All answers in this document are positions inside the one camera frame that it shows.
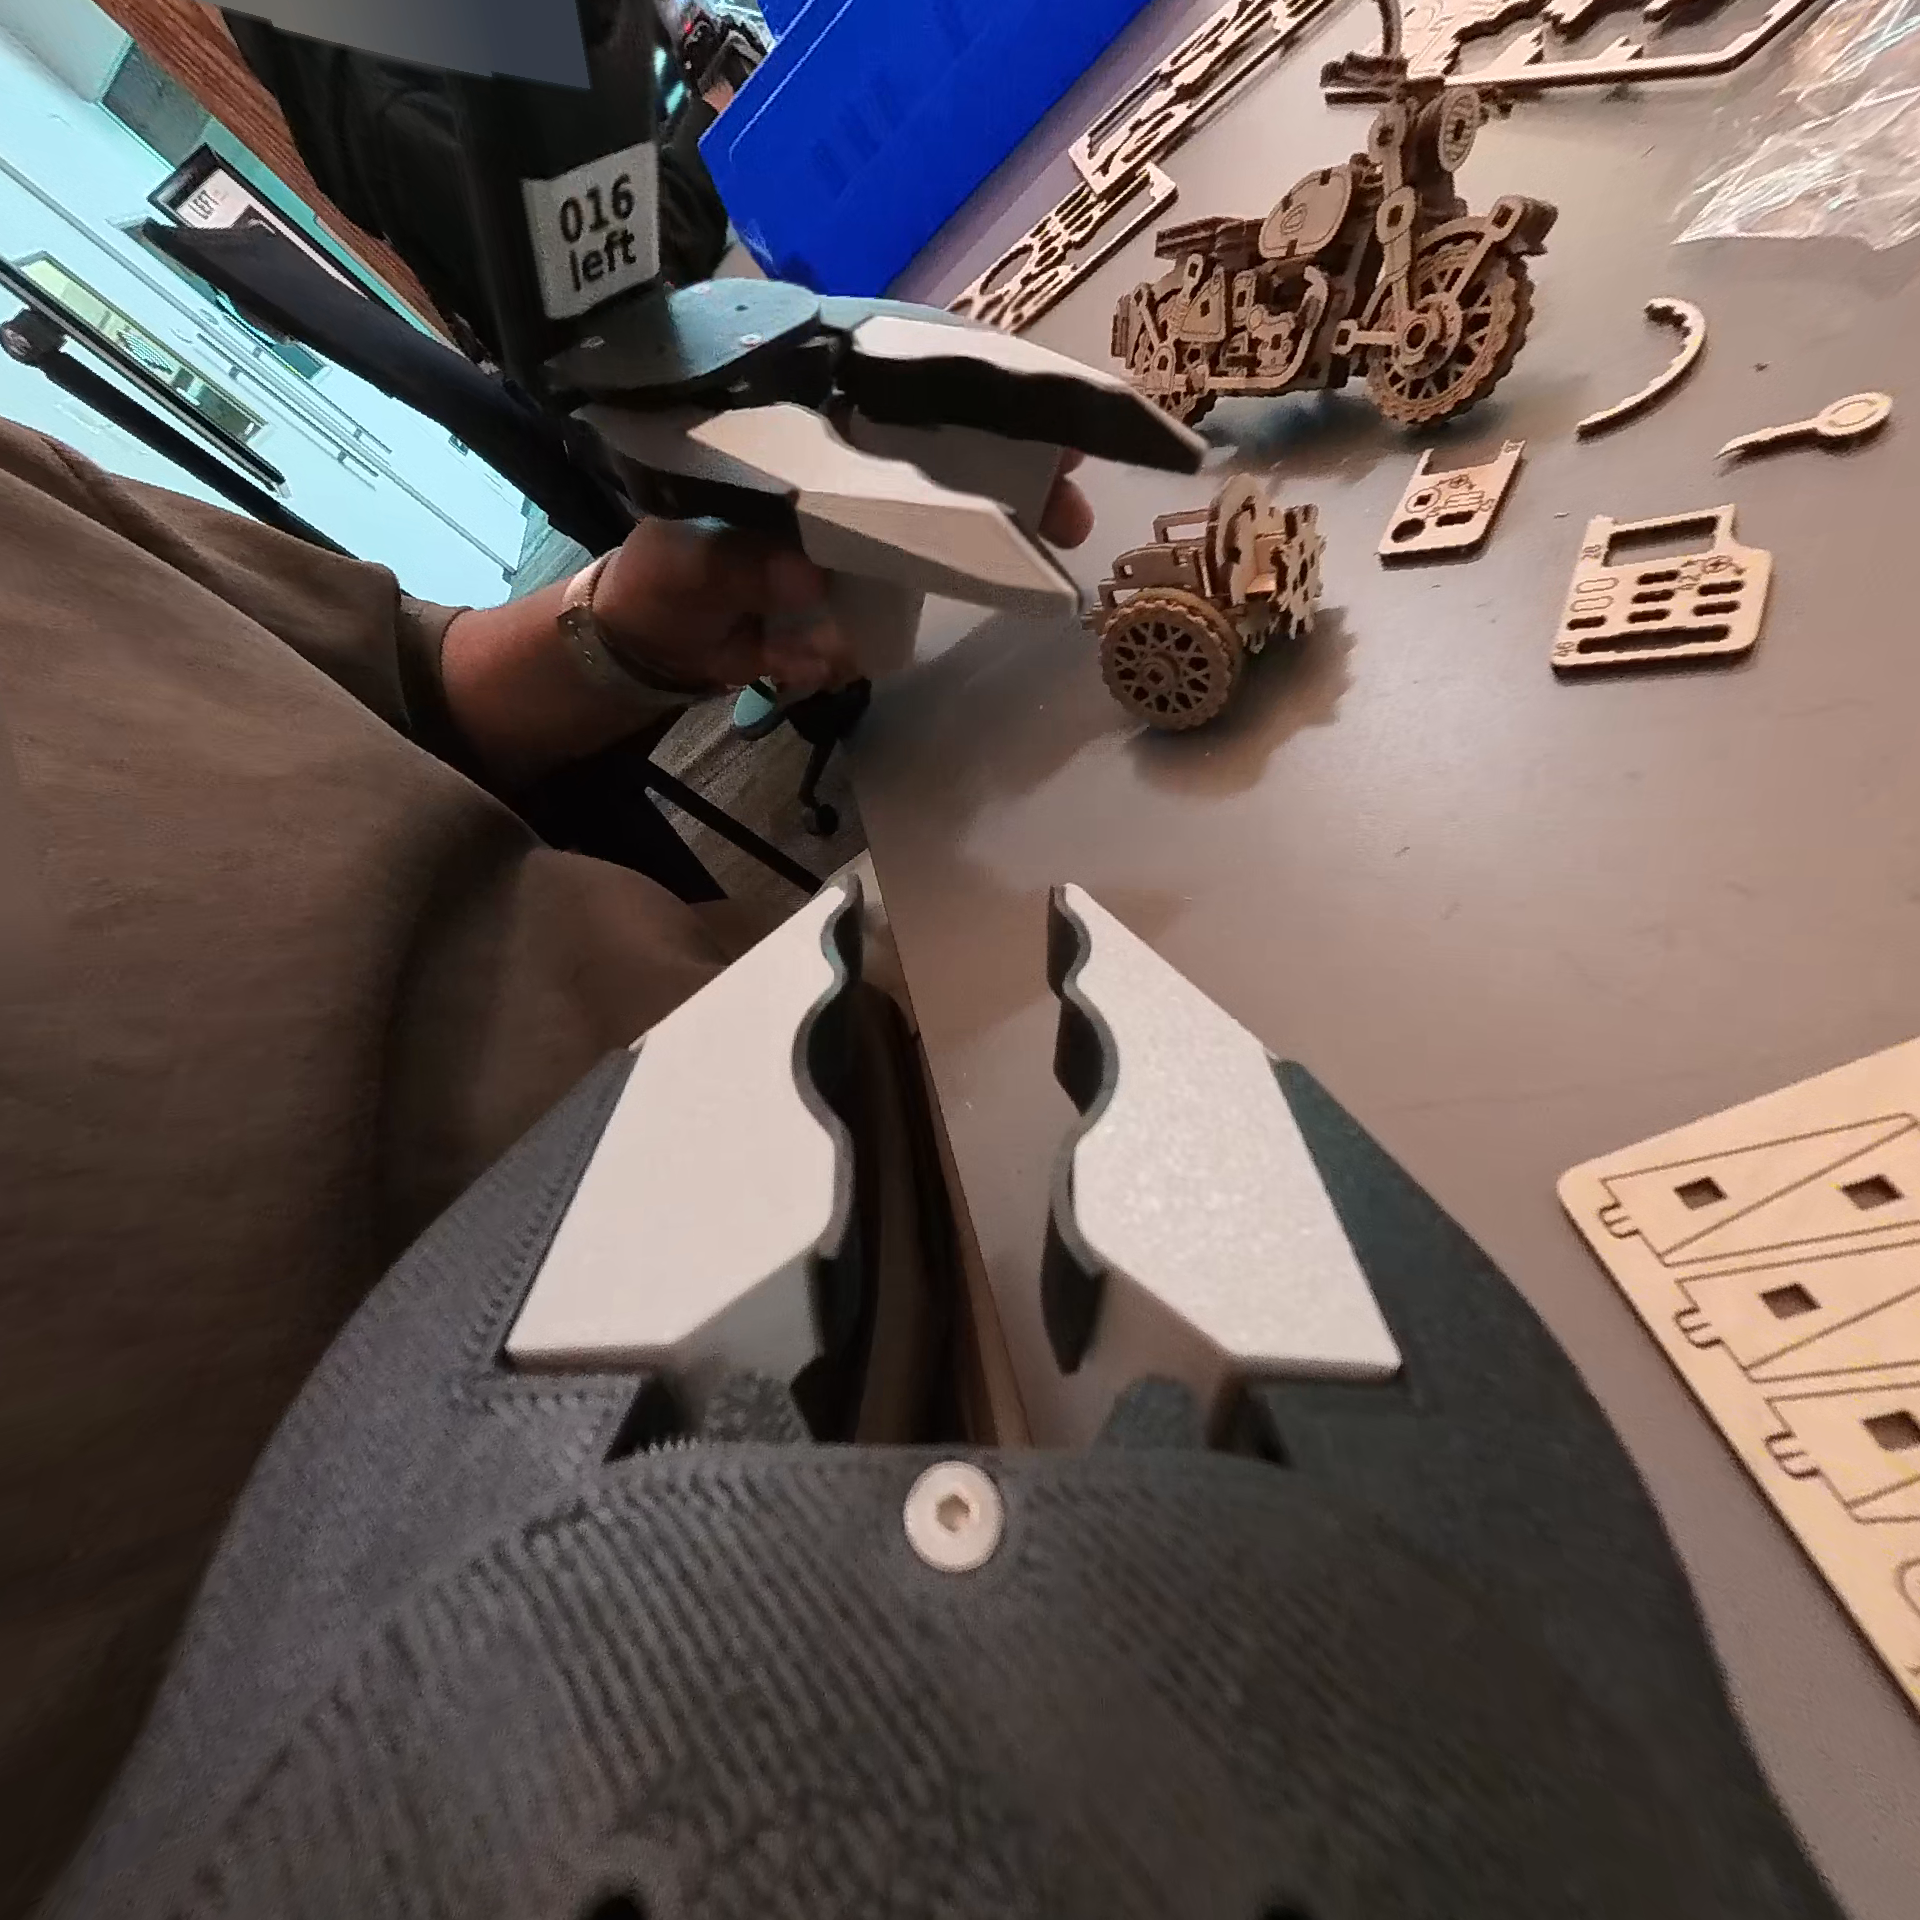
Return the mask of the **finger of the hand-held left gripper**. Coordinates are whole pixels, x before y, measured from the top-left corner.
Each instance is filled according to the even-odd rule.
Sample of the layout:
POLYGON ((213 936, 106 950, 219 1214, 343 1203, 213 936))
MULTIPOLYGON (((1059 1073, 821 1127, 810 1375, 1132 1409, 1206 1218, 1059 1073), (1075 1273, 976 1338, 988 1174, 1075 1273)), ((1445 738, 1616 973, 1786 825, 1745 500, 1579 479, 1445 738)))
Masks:
POLYGON ((860 316, 831 385, 883 421, 972 421, 1183 479, 1206 466, 1206 439, 1132 382, 1003 329, 860 316))
POLYGON ((821 569, 915 585, 1003 615, 1075 615, 1075 585, 995 500, 928 479, 899 455, 846 448, 821 407, 711 407, 691 448, 732 466, 793 507, 793 539, 821 569))

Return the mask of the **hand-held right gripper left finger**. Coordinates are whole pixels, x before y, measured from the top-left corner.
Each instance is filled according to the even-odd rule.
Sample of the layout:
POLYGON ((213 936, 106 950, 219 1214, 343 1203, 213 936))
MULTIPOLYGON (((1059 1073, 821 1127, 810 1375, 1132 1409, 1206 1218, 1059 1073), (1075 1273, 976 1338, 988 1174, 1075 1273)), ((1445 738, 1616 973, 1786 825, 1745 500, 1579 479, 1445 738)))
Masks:
POLYGON ((500 1339, 529 1384, 652 1375, 679 1409, 756 1375, 860 1437, 867 886, 826 877, 626 1044, 626 1076, 500 1339))

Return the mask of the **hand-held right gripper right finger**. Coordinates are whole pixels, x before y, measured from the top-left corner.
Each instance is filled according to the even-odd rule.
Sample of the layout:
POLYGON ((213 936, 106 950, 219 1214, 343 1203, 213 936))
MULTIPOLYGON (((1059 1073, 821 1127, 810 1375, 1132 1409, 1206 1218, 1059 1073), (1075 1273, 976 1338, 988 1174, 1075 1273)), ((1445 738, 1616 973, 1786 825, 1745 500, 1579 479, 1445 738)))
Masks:
POLYGON ((1177 1384, 1201 1428, 1256 1384, 1395 1384, 1279 1065, 1075 877, 1046 893, 1046 984, 1068 1093, 1037 1254, 1052 1428, 1109 1428, 1138 1384, 1177 1384))

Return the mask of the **wooden sidecar model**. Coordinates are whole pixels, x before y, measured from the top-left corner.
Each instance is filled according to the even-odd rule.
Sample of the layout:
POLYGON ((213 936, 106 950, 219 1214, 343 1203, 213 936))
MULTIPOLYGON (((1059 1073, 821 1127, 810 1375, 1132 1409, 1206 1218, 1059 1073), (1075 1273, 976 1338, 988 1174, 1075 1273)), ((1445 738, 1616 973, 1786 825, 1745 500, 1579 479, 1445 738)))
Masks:
POLYGON ((1235 705, 1245 660, 1310 626, 1323 585, 1323 507, 1235 467, 1109 560, 1088 603, 1098 685, 1144 729, 1206 729, 1235 705))

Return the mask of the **dark grey desk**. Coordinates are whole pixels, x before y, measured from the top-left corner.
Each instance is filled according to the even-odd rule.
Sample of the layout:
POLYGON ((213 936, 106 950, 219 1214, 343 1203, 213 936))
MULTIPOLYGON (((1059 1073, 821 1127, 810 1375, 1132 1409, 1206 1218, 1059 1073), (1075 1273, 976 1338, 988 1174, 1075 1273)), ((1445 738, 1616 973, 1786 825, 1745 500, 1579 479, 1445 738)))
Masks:
POLYGON ((1323 507, 1324 603, 1201 738, 1132 738, 1075 620, 928 615, 846 791, 995 1291, 988 1401, 1052 1428, 1037 1324, 1052 1081, 1046 886, 1075 877, 1306 1065, 1536 1294, 1633 1439, 1737 1716, 1841 1909, 1911 1909, 1911 1709, 1802 1574, 1553 1203, 1553 1174, 1911 1038, 1911 243, 1666 243, 1720 109, 1768 86, 1553 88, 1490 118, 1461 199, 1547 199, 1517 375, 1437 466, 1523 439, 1475 560, 1384 569, 1410 439, 1359 391, 1206 435, 1323 507), (1679 337, 1705 348, 1648 414, 1679 337), (1712 466, 1890 391, 1850 448, 1712 466), (1594 512, 1737 507, 1745 660, 1553 673, 1594 512))

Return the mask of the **blue plastic bin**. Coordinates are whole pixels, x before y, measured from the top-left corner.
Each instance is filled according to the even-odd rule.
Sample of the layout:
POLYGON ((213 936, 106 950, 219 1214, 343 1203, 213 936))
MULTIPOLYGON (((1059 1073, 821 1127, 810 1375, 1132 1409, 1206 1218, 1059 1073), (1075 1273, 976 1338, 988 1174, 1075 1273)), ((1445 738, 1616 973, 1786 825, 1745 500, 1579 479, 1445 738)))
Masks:
POLYGON ((696 133, 764 281, 890 292, 1138 0, 807 0, 696 133))

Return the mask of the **black office chair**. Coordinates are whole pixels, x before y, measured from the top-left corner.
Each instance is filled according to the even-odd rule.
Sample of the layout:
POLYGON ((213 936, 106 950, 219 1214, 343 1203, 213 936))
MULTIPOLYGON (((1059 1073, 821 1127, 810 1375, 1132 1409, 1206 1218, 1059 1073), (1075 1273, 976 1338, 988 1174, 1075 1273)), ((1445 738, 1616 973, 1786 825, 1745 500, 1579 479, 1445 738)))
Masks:
POLYGON ((376 292, 329 272, 280 227, 133 227, 162 256, 213 281, 251 329, 274 329, 329 362, 357 375, 367 385, 422 407, 449 421, 474 466, 495 466, 559 539, 606 555, 626 532, 624 496, 577 435, 512 391, 512 382, 474 375, 460 348, 414 337, 376 292))
POLYGON ((764 705, 704 701, 512 791, 512 822, 555 853, 660 877, 678 903, 807 903, 867 853, 843 751, 867 685, 764 705))

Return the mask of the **wooden sheet with narrow slots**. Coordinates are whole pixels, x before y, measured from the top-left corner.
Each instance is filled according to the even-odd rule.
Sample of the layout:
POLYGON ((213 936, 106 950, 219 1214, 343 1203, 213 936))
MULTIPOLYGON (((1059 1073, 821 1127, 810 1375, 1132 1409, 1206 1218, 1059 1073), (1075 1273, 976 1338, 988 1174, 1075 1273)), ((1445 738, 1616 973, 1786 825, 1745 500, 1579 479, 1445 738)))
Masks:
POLYGON ((1168 162, 1183 127, 1218 109, 1256 62, 1286 49, 1324 0, 1227 0, 1183 42, 1168 42, 1109 116, 1068 143, 1089 199, 1116 199, 1144 162, 1168 162))

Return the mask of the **wooden motorcycle model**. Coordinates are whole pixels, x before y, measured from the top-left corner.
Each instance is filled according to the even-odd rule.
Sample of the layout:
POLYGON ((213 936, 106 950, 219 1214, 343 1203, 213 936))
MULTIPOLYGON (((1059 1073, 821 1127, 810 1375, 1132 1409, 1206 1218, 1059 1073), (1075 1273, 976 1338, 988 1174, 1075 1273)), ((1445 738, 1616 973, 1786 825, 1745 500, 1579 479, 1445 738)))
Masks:
POLYGON ((1392 421, 1447 421, 1490 402, 1536 329, 1523 256, 1547 199, 1475 215, 1453 166, 1476 88, 1400 66, 1400 5, 1384 5, 1384 116, 1363 151, 1310 166, 1269 217, 1177 217, 1158 281, 1116 303, 1126 382, 1201 421, 1227 391, 1334 391, 1363 382, 1392 421))

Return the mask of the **wooden sheet with square holes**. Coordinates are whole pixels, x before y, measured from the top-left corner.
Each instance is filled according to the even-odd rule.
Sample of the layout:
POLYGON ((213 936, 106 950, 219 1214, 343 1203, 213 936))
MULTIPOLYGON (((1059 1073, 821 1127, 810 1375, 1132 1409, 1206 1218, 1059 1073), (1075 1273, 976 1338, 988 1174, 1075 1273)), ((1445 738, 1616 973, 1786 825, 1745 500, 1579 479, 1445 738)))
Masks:
POLYGON ((1579 1162, 1553 1201, 1920 1697, 1920 1038, 1579 1162))

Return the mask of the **wooden sheet with large cutouts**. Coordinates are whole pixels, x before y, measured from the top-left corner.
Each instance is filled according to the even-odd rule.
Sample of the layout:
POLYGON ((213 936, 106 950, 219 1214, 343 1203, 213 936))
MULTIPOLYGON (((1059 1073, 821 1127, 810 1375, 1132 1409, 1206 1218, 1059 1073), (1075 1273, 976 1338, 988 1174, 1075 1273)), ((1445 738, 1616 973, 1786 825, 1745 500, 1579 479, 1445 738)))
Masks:
POLYGON ((1461 86, 1495 97, 1547 97, 1547 88, 1616 88, 1616 86, 1720 86, 1761 62, 1772 39, 1824 15, 1824 0, 1768 0, 1720 42, 1666 42, 1664 33, 1720 5, 1666 5, 1648 0, 1639 39, 1611 39, 1603 49, 1572 49, 1616 5, 1562 5, 1562 0, 1410 0, 1384 5, 1384 42, 1344 49, 1323 66, 1324 109, 1384 109, 1395 86, 1447 86, 1461 42, 1495 42, 1461 86))

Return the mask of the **curved wooden piece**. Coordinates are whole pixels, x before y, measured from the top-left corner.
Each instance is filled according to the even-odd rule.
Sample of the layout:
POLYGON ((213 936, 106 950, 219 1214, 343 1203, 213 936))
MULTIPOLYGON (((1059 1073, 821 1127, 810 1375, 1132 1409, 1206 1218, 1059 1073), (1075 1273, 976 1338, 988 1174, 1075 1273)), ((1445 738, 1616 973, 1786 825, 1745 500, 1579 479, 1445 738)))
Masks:
POLYGON ((1696 362, 1696 348, 1705 348, 1705 313, 1681 303, 1681 292, 1648 292, 1648 329, 1666 329, 1666 337, 1679 337, 1666 362, 1664 362, 1639 391, 1616 391, 1611 407, 1579 414, 1579 421, 1572 421, 1579 439, 1603 439, 1603 435, 1648 414, 1666 385, 1693 382, 1693 362, 1696 362))

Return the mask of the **slotted wooden part card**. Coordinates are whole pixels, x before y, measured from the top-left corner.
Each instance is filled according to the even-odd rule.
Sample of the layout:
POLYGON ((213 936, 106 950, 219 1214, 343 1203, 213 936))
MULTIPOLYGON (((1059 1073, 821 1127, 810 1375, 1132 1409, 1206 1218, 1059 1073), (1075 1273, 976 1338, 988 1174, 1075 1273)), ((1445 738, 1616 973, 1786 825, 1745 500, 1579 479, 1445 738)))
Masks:
POLYGON ((1768 615, 1768 546, 1737 539, 1737 507, 1693 512, 1594 512, 1572 560, 1562 620, 1547 669, 1625 673, 1625 669, 1696 669, 1745 660, 1768 615))

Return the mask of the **key-shaped wooden piece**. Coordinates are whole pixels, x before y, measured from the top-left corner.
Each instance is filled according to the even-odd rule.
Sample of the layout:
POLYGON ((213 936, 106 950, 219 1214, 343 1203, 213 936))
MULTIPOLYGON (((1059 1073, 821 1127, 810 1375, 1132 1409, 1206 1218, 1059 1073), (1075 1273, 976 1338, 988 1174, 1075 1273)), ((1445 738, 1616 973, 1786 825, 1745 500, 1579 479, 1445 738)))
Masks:
POLYGON ((1755 421, 1737 439, 1712 448, 1712 466, 1755 466, 1755 455, 1772 455, 1772 448, 1850 448, 1850 439, 1876 439, 1890 421, 1890 391, 1834 391, 1824 402, 1810 414, 1792 414, 1792 421, 1755 421))

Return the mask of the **clear plastic bag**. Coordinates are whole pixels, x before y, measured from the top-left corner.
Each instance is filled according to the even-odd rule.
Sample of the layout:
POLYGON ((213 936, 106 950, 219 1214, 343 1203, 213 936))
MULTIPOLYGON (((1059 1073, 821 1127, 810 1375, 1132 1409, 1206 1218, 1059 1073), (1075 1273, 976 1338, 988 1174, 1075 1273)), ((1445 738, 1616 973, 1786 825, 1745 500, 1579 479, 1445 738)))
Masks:
POLYGON ((1679 243, 1920 232, 1920 5, 1841 0, 1792 39, 1745 109, 1712 116, 1679 243))

